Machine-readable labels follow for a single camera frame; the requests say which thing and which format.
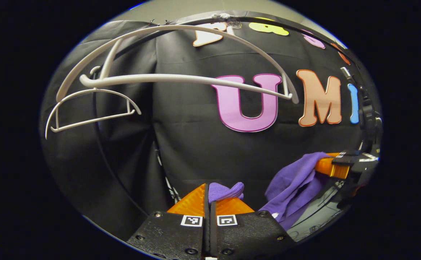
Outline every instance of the letter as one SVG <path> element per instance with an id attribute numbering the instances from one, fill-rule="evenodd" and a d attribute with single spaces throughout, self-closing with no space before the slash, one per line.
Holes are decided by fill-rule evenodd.
<path id="1" fill-rule="evenodd" d="M 219 31 L 225 31 L 227 29 L 227 25 L 224 23 L 204 23 L 203 25 L 196 25 L 196 26 L 210 28 L 210 29 L 217 29 Z M 196 40 L 193 42 L 193 46 L 194 47 L 204 46 L 209 43 L 220 41 L 222 38 L 223 38 L 222 35 L 218 35 L 215 33 L 210 33 L 206 31 L 196 31 Z"/>
<path id="2" fill-rule="evenodd" d="M 263 18 L 263 17 L 256 17 L 256 18 L 274 21 L 274 20 L 271 20 L 271 19 L 268 19 L 268 18 Z M 275 34 L 283 35 L 283 36 L 286 36 L 286 35 L 289 34 L 289 32 L 286 31 L 282 27 L 274 26 L 274 25 L 266 25 L 264 23 L 249 23 L 249 27 L 252 30 L 261 31 L 262 33 L 275 33 Z"/>
<path id="3" fill-rule="evenodd" d="M 337 44 L 331 43 L 331 45 L 334 46 L 336 49 L 338 49 L 340 51 L 339 46 L 337 46 Z M 350 61 L 342 53 L 340 53 L 339 51 L 337 53 L 339 53 L 340 57 L 344 60 L 344 62 L 346 64 L 349 64 L 350 65 Z"/>
<path id="4" fill-rule="evenodd" d="M 348 87 L 352 98 L 352 115 L 350 117 L 350 122 L 355 124 L 360 121 L 358 117 L 358 90 L 353 84 L 348 84 Z"/>
<path id="5" fill-rule="evenodd" d="M 318 120 L 315 116 L 315 107 L 319 121 L 324 123 L 327 115 L 327 122 L 338 124 L 342 121 L 340 110 L 340 80 L 336 77 L 329 77 L 326 91 L 323 85 L 311 70 L 300 69 L 297 76 L 303 81 L 305 106 L 303 116 L 298 120 L 301 126 L 312 126 Z"/>
<path id="6" fill-rule="evenodd" d="M 317 39 L 315 39 L 313 37 L 310 37 L 308 35 L 305 35 L 305 34 L 302 34 L 302 35 L 306 39 L 306 41 L 308 41 L 311 45 L 316 46 L 316 47 L 321 48 L 321 49 L 326 48 L 324 43 L 322 43 L 320 40 L 317 40 Z"/>
<path id="7" fill-rule="evenodd" d="M 230 75 L 218 77 L 227 81 L 244 83 L 241 76 Z M 253 81 L 262 88 L 277 91 L 281 76 L 275 74 L 258 74 Z M 275 123 L 278 116 L 278 98 L 269 94 L 262 95 L 262 112 L 258 117 L 245 117 L 241 112 L 240 90 L 235 87 L 212 85 L 217 90 L 218 111 L 222 123 L 239 132 L 259 132 Z"/>

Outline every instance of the screw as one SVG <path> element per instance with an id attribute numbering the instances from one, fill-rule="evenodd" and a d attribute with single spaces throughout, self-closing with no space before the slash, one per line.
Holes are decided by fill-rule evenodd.
<path id="1" fill-rule="evenodd" d="M 196 255 L 197 254 L 197 250 L 195 250 L 194 248 L 188 248 L 184 251 L 185 251 L 185 253 L 187 253 L 189 255 Z"/>
<path id="2" fill-rule="evenodd" d="M 228 248 L 222 251 L 222 254 L 224 255 L 231 255 L 232 253 L 233 253 L 233 250 L 230 250 Z"/>

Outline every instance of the purple sock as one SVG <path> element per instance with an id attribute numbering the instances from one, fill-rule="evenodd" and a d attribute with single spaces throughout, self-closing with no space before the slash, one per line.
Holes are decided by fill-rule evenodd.
<path id="1" fill-rule="evenodd" d="M 323 152 L 309 153 L 281 169 L 268 185 L 265 192 L 268 203 L 260 210 L 276 213 L 275 219 L 288 230 L 327 181 L 327 176 L 315 175 L 314 169 L 318 160 L 327 157 L 330 156 Z M 305 189 L 297 194 L 303 186 Z"/>
<path id="2" fill-rule="evenodd" d="M 231 189 L 216 182 L 212 182 L 209 185 L 209 204 L 217 200 L 228 198 L 243 199 L 243 190 L 244 184 L 242 182 L 236 183 Z"/>

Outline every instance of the black fabric backdrop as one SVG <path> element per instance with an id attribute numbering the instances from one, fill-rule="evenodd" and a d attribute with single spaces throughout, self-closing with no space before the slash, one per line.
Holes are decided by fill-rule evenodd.
<path id="1" fill-rule="evenodd" d="M 238 16 L 265 17 L 297 28 L 305 28 L 288 20 L 255 12 L 224 10 Z M 194 15 L 178 22 L 205 18 L 212 13 Z M 144 220 L 121 187 L 109 176 L 96 146 L 94 125 L 84 125 L 59 133 L 48 134 L 44 128 L 55 105 L 55 94 L 67 73 L 85 55 L 108 40 L 128 31 L 148 27 L 146 22 L 116 21 L 108 23 L 83 40 L 62 62 L 50 81 L 40 117 L 40 134 L 47 162 L 61 191 L 83 215 L 122 240 L 127 240 Z M 309 44 L 303 35 L 288 30 L 288 36 L 261 33 L 248 27 L 236 30 L 236 35 L 270 54 L 293 82 L 298 104 L 291 100 L 278 101 L 278 117 L 270 128 L 256 133 L 241 133 L 227 128 L 220 121 L 215 89 L 188 83 L 156 82 L 124 84 L 110 89 L 126 94 L 142 110 L 142 115 L 121 117 L 99 123 L 106 157 L 115 174 L 148 213 L 166 211 L 170 206 L 163 172 L 154 156 L 152 142 L 157 139 L 163 168 L 171 184 L 185 196 L 202 183 L 217 182 L 231 187 L 238 181 L 245 184 L 244 201 L 260 209 L 267 201 L 264 192 L 273 176 L 284 166 L 305 153 L 337 152 L 359 147 L 362 131 L 352 124 L 351 99 L 347 79 L 340 67 L 347 64 L 335 48 L 320 49 Z M 257 86 L 252 77 L 262 73 L 279 74 L 260 54 L 230 39 L 196 48 L 193 31 L 174 31 L 142 44 L 113 63 L 111 76 L 125 74 L 187 74 L 205 77 L 240 75 L 247 84 Z M 122 44 L 127 46 L 135 39 Z M 101 65 L 101 55 L 82 73 Z M 358 74 L 356 65 L 347 66 Z M 318 75 L 324 88 L 329 76 L 341 80 L 343 120 L 338 125 L 317 123 L 300 127 L 303 115 L 303 83 L 296 76 L 299 69 L 309 69 Z M 360 79 L 370 90 L 377 107 L 379 98 L 372 79 Z M 68 94 L 84 89 L 79 81 Z M 241 91 L 241 110 L 248 117 L 260 114 L 261 95 Z M 98 116 L 122 113 L 125 102 L 108 94 L 97 94 Z M 91 95 L 72 99 L 60 108 L 60 125 L 95 118 Z"/>

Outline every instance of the cable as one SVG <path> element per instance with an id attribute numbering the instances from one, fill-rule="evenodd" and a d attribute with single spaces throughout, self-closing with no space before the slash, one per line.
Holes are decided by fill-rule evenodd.
<path id="1" fill-rule="evenodd" d="M 336 192 L 336 194 L 334 194 L 333 196 L 332 196 L 332 198 L 331 199 L 329 199 L 329 201 L 327 202 L 327 203 L 325 203 L 325 204 L 323 204 L 322 206 L 321 206 L 321 208 L 319 208 L 319 209 L 317 209 L 315 212 L 313 212 L 313 214 L 311 214 L 309 217 L 307 217 L 306 219 L 304 219 L 304 220 L 302 220 L 302 221 L 300 221 L 299 223 L 297 223 L 296 225 L 294 225 L 294 226 L 292 226 L 292 227 L 290 227 L 290 229 L 291 228 L 293 228 L 293 227 L 295 227 L 295 226 L 297 226 L 297 225 L 299 225 L 300 223 L 302 223 L 302 222 L 304 222 L 304 221 L 306 221 L 307 219 L 309 219 L 310 217 L 312 217 L 314 214 L 316 214 L 318 211 L 320 211 L 321 209 L 323 209 L 326 205 L 328 205 L 329 204 L 329 202 L 332 200 L 332 199 L 334 199 L 334 197 L 336 197 L 339 193 L 340 193 L 340 191 L 342 190 L 342 187 L 344 187 L 344 186 L 341 186 L 341 188 Z"/>
<path id="2" fill-rule="evenodd" d="M 345 183 L 345 181 L 341 181 L 339 184 L 342 184 L 342 186 L 344 185 L 344 183 Z M 334 182 L 333 183 L 333 186 L 336 188 L 336 190 L 337 190 L 337 193 L 340 191 L 340 189 L 342 188 L 342 186 L 341 187 L 339 187 L 339 186 L 337 186 L 336 185 L 336 183 Z M 331 191 L 331 193 L 325 198 L 325 199 L 323 199 L 323 201 L 321 202 L 321 203 L 324 203 L 325 201 L 326 201 L 326 199 L 328 199 L 329 198 L 329 196 L 331 196 L 331 194 L 333 193 L 334 191 Z"/>
<path id="3" fill-rule="evenodd" d="M 93 93 L 93 113 L 95 114 L 95 117 L 98 117 L 98 113 L 96 111 L 96 93 Z M 106 168 L 108 168 L 108 172 L 109 174 L 111 174 L 111 176 L 118 182 L 118 184 L 121 186 L 122 190 L 125 192 L 126 196 L 128 197 L 128 199 L 131 201 L 131 203 L 133 203 L 133 205 L 142 212 L 142 214 L 144 214 L 146 217 L 149 217 L 149 214 L 146 213 L 146 211 L 141 208 L 136 201 L 132 198 L 132 196 L 130 195 L 130 193 L 128 192 L 128 190 L 126 189 L 126 187 L 124 186 L 124 184 L 122 183 L 122 181 L 119 179 L 119 176 L 115 175 L 111 165 L 108 162 L 108 159 L 106 158 L 106 153 L 104 152 L 104 147 L 103 144 L 101 143 L 101 138 L 100 138 L 100 129 L 99 129 L 99 125 L 97 123 L 93 124 L 95 126 L 95 136 L 96 136 L 96 143 L 98 144 L 98 148 L 99 151 L 101 152 L 101 157 L 103 158 L 104 164 L 106 165 Z"/>
<path id="4" fill-rule="evenodd" d="M 328 206 L 326 206 L 326 208 L 328 208 L 328 209 L 332 209 L 333 211 L 336 211 L 336 212 L 339 212 L 339 211 L 340 211 L 340 209 L 339 209 L 339 210 L 337 210 L 337 209 L 330 208 L 330 207 L 328 207 Z"/>

